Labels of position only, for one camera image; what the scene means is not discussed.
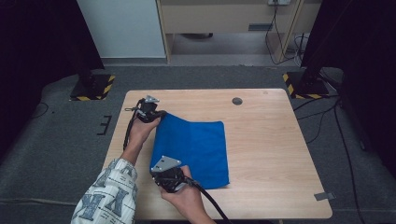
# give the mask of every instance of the blue towel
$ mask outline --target blue towel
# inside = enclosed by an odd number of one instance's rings
[[[224,124],[189,122],[167,114],[157,127],[150,167],[162,155],[189,165],[192,178],[204,189],[217,189],[230,183]]]

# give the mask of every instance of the printed shirt sleeve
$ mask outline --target printed shirt sleeve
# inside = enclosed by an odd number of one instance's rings
[[[130,162],[112,161],[79,200],[71,223],[131,224],[136,178],[136,169]]]

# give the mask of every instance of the hazard stripe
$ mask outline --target hazard stripe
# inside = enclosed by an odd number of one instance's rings
[[[294,88],[291,85],[291,82],[290,82],[290,79],[289,79],[289,75],[288,74],[283,74],[283,80],[285,81],[286,86],[288,87],[288,91],[289,91],[290,97],[291,98],[295,98]]]
[[[329,97],[328,94],[296,94],[294,92],[293,86],[291,85],[291,81],[288,74],[283,74],[283,80],[286,83],[286,87],[288,88],[291,99],[318,99],[318,98]]]
[[[108,79],[108,82],[106,84],[105,89],[103,90],[103,94],[102,95],[98,95],[98,96],[93,96],[93,97],[88,97],[88,96],[78,96],[76,98],[71,98],[71,101],[90,101],[90,100],[104,100],[107,95],[108,92],[111,89],[111,86],[113,85],[114,79],[116,76],[110,76]]]

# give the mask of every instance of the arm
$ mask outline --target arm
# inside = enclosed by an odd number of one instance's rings
[[[140,119],[134,120],[134,125],[129,135],[128,146],[122,152],[120,158],[135,165],[143,143],[146,142],[151,131],[157,127],[159,123],[160,119],[155,119],[151,123],[143,123]]]
[[[188,166],[181,167],[181,170],[184,175],[191,177]],[[168,193],[160,187],[160,192],[163,199],[171,203],[190,223],[216,224],[207,214],[201,192],[197,188],[186,185],[176,193]]]
[[[160,123],[134,121],[129,143],[119,159],[112,161],[82,196],[72,223],[132,223],[134,219],[137,157],[150,132]]]

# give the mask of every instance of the white wall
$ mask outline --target white wall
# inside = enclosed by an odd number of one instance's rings
[[[78,0],[102,58],[165,58],[155,0]]]

